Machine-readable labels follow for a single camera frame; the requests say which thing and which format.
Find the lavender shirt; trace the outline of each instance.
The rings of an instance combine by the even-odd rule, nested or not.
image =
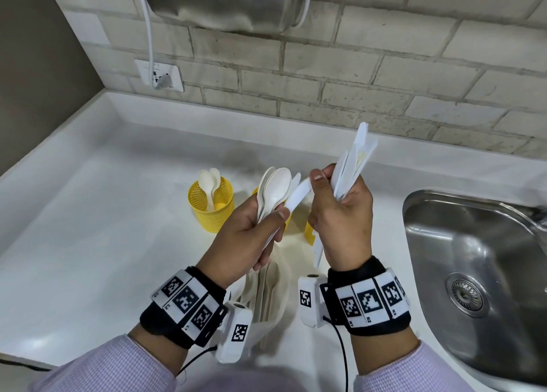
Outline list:
[[[116,337],[30,385],[35,392],[174,392],[173,374],[127,336]],[[473,392],[429,346],[373,373],[357,376],[355,392]],[[226,371],[195,392],[304,392],[296,380],[268,372]]]

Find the person's right hand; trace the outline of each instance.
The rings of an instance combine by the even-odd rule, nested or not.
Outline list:
[[[319,233],[331,268],[349,271],[372,256],[373,196],[359,176],[346,197],[338,202],[329,183],[334,166],[310,173],[315,197],[308,222]]]

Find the person's left hand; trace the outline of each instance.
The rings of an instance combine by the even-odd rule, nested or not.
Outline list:
[[[196,265],[223,289],[235,283],[251,268],[257,271],[266,265],[274,241],[279,242],[283,237],[290,211],[280,205],[258,225],[257,211],[258,202],[255,194],[232,212]],[[274,232],[276,235],[264,248],[266,241]]]

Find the sink drain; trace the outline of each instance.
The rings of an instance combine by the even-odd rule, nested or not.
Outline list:
[[[484,317],[488,314],[484,290],[473,278],[460,273],[450,274],[446,280],[446,291],[452,302],[469,316]]]

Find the sleeve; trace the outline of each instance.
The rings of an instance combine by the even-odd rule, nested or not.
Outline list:
[[[427,344],[364,376],[355,392],[473,392],[473,389]]]
[[[127,335],[48,372],[31,392],[174,392],[173,374]]]

